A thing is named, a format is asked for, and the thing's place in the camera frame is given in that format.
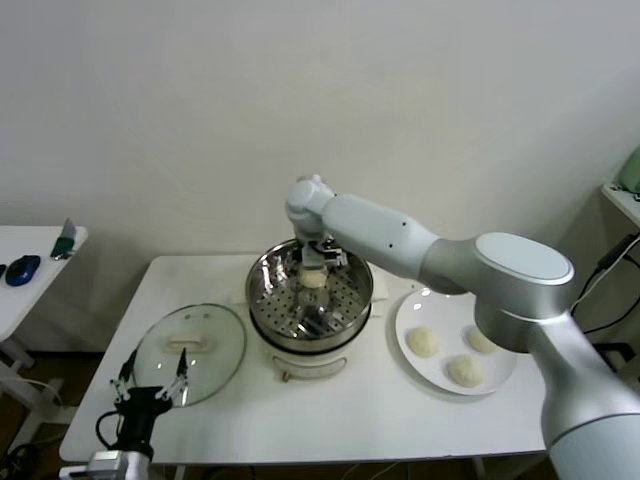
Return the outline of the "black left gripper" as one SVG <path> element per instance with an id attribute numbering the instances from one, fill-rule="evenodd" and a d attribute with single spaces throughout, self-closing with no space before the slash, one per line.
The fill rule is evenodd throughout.
<path id="1" fill-rule="evenodd" d="M 122 416 L 117 434 L 117 449 L 122 451 L 152 451 L 151 436 L 156 419 L 171 409 L 171 401 L 181 397 L 188 387 L 188 362 L 183 349 L 173 381 L 165 387 L 135 387 L 134 367 L 137 350 L 134 349 L 122 364 L 118 376 L 110 380 L 114 402 Z"/>

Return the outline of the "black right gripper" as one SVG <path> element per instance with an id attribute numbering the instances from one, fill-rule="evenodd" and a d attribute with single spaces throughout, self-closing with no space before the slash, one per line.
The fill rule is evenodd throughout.
<path id="1" fill-rule="evenodd" d="M 301 250 L 302 268 L 309 271 L 323 271 L 326 268 L 324 250 L 317 244 L 304 244 Z"/>

